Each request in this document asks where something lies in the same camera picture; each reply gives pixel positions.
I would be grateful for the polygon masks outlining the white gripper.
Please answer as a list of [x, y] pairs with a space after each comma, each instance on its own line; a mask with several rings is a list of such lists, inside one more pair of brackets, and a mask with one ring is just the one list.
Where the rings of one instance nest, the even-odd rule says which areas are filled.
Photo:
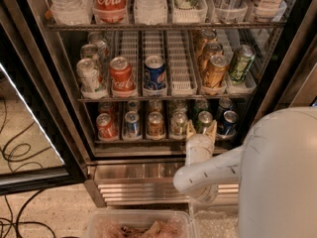
[[206, 134], [196, 134], [192, 120], [186, 125], [185, 164], [191, 166], [210, 159], [214, 152], [216, 141], [217, 121], [213, 120], [206, 129]]

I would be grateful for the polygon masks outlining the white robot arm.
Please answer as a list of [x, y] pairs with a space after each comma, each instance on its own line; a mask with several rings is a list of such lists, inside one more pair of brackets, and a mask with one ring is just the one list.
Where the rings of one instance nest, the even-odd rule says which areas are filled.
[[317, 108], [293, 107], [263, 117], [242, 146], [186, 165], [174, 187], [206, 202], [215, 183], [239, 183], [239, 238], [317, 238]]

